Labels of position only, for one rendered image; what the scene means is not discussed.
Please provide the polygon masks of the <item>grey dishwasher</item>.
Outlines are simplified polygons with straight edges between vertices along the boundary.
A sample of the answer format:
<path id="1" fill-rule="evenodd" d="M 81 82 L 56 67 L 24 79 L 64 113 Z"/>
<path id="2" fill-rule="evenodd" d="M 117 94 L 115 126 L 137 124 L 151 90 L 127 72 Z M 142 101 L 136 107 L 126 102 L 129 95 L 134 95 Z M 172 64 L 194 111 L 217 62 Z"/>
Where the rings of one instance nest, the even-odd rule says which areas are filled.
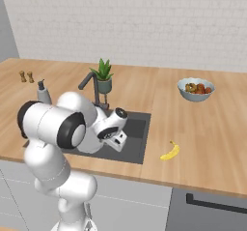
<path id="1" fill-rule="evenodd" d="M 247 209 L 247 198 L 174 188 L 165 231 L 247 231 L 246 214 L 187 204 L 187 193 L 196 200 Z"/>

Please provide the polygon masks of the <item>dark grey sink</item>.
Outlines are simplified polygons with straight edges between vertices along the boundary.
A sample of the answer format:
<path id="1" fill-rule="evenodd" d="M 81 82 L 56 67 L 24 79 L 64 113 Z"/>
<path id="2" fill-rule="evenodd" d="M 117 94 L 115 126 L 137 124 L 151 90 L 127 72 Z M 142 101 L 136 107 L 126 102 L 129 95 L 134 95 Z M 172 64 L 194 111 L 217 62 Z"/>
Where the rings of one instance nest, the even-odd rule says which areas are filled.
<path id="1" fill-rule="evenodd" d="M 20 108 L 17 120 L 28 140 L 24 160 L 30 166 L 60 162 L 65 154 L 141 164 L 151 115 L 97 106 L 70 110 L 29 101 Z M 105 143 L 113 136 L 125 138 L 120 152 Z"/>

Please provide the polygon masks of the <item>red food pieces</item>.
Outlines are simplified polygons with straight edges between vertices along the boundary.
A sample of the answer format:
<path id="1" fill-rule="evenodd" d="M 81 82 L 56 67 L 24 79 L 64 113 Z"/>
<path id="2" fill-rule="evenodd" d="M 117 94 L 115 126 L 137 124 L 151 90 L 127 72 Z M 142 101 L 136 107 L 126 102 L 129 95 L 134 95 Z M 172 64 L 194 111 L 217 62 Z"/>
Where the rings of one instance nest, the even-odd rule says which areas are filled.
<path id="1" fill-rule="evenodd" d="M 211 88 L 206 87 L 203 83 L 199 83 L 197 85 L 197 90 L 196 90 L 197 94 L 209 94 L 210 92 L 211 92 Z"/>

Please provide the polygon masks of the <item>pale blue bowl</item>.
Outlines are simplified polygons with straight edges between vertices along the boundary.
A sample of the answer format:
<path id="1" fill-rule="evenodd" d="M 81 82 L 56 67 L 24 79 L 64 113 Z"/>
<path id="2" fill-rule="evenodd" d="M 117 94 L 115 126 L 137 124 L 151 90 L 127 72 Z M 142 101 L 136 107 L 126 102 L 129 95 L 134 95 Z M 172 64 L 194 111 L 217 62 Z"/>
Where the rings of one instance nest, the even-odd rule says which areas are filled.
<path id="1" fill-rule="evenodd" d="M 185 91 L 185 85 L 187 83 L 195 83 L 198 85 L 199 83 L 203 83 L 206 87 L 211 88 L 211 92 L 209 94 L 197 94 L 196 92 L 194 93 L 188 93 Z M 199 102 L 199 101 L 205 101 L 206 99 L 209 98 L 209 96 L 214 92 L 215 86 L 213 83 L 209 82 L 208 80 L 201 79 L 201 78 L 194 78 L 194 77 L 188 77 L 188 78 L 183 78 L 178 82 L 178 89 L 180 94 L 188 101 L 193 101 L 193 102 Z"/>

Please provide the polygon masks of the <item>light grey drawer front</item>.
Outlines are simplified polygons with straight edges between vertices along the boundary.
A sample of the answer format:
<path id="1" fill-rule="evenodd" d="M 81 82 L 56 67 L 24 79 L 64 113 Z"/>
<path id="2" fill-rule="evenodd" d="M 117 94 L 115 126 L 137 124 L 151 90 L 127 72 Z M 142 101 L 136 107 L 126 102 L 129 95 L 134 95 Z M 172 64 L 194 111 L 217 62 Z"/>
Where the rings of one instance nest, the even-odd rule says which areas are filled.
<path id="1" fill-rule="evenodd" d="M 160 208 L 170 206 L 172 189 L 169 187 L 104 176 L 96 176 L 96 180 L 98 196 Z"/>

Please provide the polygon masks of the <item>yellow banana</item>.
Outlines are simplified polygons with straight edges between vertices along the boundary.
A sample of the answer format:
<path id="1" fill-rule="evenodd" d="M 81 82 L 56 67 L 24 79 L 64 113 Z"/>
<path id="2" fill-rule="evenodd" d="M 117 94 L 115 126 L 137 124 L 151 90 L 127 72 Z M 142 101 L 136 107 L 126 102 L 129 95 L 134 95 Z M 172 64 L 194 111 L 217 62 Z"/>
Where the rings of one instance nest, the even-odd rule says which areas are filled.
<path id="1" fill-rule="evenodd" d="M 175 143 L 173 140 L 171 140 L 170 143 L 173 145 L 173 149 L 169 153 L 162 155 L 160 157 L 161 160 L 172 159 L 179 153 L 179 145 Z"/>

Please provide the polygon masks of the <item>light grey cupboard door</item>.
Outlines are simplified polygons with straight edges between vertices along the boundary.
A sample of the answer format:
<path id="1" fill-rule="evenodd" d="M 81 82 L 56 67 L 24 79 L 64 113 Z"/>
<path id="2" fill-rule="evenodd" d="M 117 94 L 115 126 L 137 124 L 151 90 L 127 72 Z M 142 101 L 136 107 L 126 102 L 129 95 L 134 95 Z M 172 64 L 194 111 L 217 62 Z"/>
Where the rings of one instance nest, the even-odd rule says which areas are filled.
<path id="1" fill-rule="evenodd" d="M 169 208 L 96 195 L 91 213 L 98 231 L 165 231 Z"/>
<path id="2" fill-rule="evenodd" d="M 0 226 L 50 231 L 59 221 L 58 200 L 40 194 L 25 163 L 0 159 Z"/>

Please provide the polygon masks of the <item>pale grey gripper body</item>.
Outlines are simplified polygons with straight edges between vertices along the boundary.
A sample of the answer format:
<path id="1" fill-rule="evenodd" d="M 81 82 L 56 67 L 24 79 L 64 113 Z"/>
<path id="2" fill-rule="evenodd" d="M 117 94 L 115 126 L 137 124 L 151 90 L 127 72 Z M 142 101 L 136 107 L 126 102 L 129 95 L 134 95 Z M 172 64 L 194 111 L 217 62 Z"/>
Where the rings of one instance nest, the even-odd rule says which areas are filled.
<path id="1" fill-rule="evenodd" d="M 106 139 L 105 143 L 112 147 L 115 151 L 120 152 L 124 147 L 125 138 L 113 136 L 110 139 Z"/>

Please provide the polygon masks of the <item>dark grey faucet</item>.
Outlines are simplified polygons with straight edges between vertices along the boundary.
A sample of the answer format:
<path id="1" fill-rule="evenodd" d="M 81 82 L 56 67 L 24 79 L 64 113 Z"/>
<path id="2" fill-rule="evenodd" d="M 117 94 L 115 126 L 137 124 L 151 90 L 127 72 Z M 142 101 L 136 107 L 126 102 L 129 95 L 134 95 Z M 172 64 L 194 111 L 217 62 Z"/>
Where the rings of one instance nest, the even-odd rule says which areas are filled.
<path id="1" fill-rule="evenodd" d="M 89 72 L 87 76 L 82 80 L 82 82 L 78 85 L 79 90 L 83 90 L 84 87 L 88 84 L 88 82 L 93 79 L 94 80 L 94 91 L 95 91 L 95 102 L 94 105 L 98 106 L 104 110 L 109 109 L 109 103 L 102 103 L 99 100 L 99 91 L 98 91 L 98 83 L 97 83 L 97 78 L 96 74 L 94 72 Z"/>

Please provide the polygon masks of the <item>green potted plant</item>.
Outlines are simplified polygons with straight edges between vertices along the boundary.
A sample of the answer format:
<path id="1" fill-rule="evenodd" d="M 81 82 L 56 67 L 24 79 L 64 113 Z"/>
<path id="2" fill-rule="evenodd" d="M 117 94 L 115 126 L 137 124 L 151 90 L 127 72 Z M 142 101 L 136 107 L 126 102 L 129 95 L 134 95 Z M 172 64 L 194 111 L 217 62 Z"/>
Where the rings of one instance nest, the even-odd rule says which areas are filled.
<path id="1" fill-rule="evenodd" d="M 101 94 L 108 94 L 112 90 L 112 76 L 110 73 L 111 65 L 110 60 L 106 62 L 102 58 L 99 59 L 98 70 L 91 69 L 91 71 L 96 75 L 98 91 Z"/>

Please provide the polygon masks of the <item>brown food pieces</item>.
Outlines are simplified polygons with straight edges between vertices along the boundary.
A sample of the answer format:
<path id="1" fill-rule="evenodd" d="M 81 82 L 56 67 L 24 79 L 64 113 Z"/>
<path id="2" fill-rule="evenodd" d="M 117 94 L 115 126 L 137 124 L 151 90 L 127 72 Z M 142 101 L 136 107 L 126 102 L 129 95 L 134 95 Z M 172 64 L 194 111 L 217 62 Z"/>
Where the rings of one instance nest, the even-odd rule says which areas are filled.
<path id="1" fill-rule="evenodd" d="M 194 93 L 197 91 L 197 85 L 195 83 L 187 83 L 185 85 L 185 91 L 188 93 Z"/>

